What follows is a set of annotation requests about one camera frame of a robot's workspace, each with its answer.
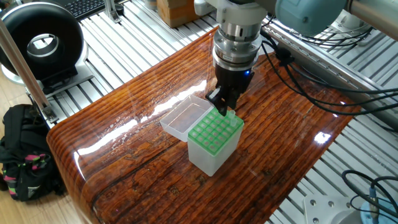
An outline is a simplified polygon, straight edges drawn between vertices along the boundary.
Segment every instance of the cardboard box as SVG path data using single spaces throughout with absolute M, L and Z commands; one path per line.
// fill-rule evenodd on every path
M 157 0 L 157 13 L 171 28 L 199 18 L 193 0 Z
M 145 7 L 152 10 L 157 10 L 156 0 L 145 0 Z

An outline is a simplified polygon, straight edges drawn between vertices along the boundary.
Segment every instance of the transparent container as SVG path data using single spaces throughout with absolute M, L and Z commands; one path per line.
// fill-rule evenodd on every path
M 238 146 L 244 122 L 234 112 L 224 117 L 215 108 L 188 134 L 189 161 L 210 177 Z
M 214 106 L 208 101 L 190 95 L 162 118 L 160 124 L 164 131 L 186 142 L 189 131 L 213 108 Z

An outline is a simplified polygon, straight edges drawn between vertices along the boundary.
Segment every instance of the clear plastic lid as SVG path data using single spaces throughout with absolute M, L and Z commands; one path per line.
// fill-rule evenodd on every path
M 160 124 L 165 132 L 187 142 L 189 131 L 213 108 L 214 106 L 210 102 L 190 95 L 162 118 Z

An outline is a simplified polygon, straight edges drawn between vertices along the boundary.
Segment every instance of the glossy wood surface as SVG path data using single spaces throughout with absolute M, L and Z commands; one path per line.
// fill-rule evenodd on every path
M 93 222 L 263 224 L 351 119 L 289 90 L 260 56 L 238 101 L 245 122 L 238 148 L 208 177 L 189 162 L 187 143 L 165 133 L 159 120 L 189 94 L 204 98 L 214 88 L 212 37 L 51 129 L 47 141 L 67 189 Z M 301 83 L 318 99 L 349 102 Z

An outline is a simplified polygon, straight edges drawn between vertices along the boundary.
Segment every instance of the floor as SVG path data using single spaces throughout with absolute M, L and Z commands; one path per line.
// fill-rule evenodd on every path
M 10 106 L 30 104 L 25 88 L 11 83 L 0 72 L 0 118 Z M 0 138 L 4 136 L 4 125 L 0 122 Z M 0 192 L 0 223 L 2 224 L 79 224 L 80 219 L 68 194 L 48 195 L 34 202 L 18 202 L 8 192 Z

